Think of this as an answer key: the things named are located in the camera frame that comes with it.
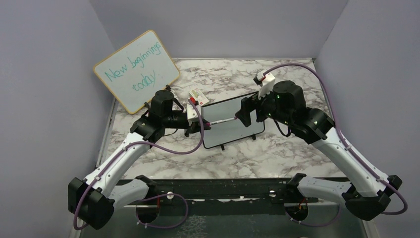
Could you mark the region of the magenta capped whiteboard marker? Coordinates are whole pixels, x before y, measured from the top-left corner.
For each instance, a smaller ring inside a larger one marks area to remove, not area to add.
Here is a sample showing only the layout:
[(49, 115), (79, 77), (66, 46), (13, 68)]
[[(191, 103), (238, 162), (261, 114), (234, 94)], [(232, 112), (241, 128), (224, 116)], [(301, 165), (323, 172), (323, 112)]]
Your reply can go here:
[(221, 123), (234, 121), (236, 119), (237, 119), (236, 117), (232, 117), (232, 118), (228, 118), (228, 119), (220, 119), (220, 120), (216, 120), (216, 121), (212, 121), (212, 122), (207, 122), (206, 125), (212, 126), (212, 125), (216, 125), (216, 124), (221, 124)]

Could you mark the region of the black-framed whiteboard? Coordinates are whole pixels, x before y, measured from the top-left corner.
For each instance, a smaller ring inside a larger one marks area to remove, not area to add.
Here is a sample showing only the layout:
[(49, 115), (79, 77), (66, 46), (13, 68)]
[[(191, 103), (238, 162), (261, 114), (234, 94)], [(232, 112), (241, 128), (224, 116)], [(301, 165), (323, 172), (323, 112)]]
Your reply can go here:
[[(253, 93), (244, 94), (219, 102), (203, 106), (203, 116), (208, 122), (230, 119), (241, 108), (241, 100), (250, 97)], [(203, 145), (206, 149), (224, 147), (225, 144), (250, 137), (256, 140), (256, 135), (265, 131), (264, 122), (256, 122), (256, 112), (251, 113), (252, 124), (245, 127), (239, 119), (212, 125), (205, 130)]]

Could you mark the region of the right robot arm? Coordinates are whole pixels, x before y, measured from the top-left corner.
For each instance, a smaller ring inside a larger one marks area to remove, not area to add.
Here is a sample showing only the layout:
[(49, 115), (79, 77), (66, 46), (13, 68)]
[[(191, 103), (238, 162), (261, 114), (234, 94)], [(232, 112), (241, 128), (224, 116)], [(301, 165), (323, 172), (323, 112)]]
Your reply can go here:
[(351, 148), (339, 135), (331, 117), (320, 109), (306, 106), (300, 86), (292, 81), (281, 81), (263, 97), (256, 94), (243, 98), (235, 116), (244, 126), (250, 126), (252, 112), (256, 113), (258, 122), (272, 119), (286, 125), (290, 134), (327, 156), (348, 178), (347, 182), (336, 182), (297, 174), (286, 185), (289, 200), (319, 198), (331, 201), (365, 221), (385, 212), (402, 180), (380, 172)]

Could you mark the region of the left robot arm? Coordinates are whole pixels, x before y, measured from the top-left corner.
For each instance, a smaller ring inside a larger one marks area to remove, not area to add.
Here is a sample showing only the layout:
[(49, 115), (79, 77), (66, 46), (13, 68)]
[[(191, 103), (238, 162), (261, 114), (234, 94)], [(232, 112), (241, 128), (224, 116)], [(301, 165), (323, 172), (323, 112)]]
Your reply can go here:
[[(141, 200), (151, 203), (156, 196), (154, 184), (147, 177), (135, 178), (118, 185), (122, 176), (142, 155), (156, 148), (175, 155), (187, 155), (202, 145), (204, 131), (209, 123), (203, 117), (203, 108), (193, 99), (183, 107), (168, 90), (159, 90), (149, 103), (147, 111), (136, 120), (120, 146), (98, 168), (84, 179), (74, 178), (68, 185), (68, 210), (74, 215), (73, 227), (87, 226), (101, 229), (124, 206)], [(184, 129), (186, 136), (199, 132), (198, 144), (188, 151), (174, 151), (157, 145), (166, 129)]]

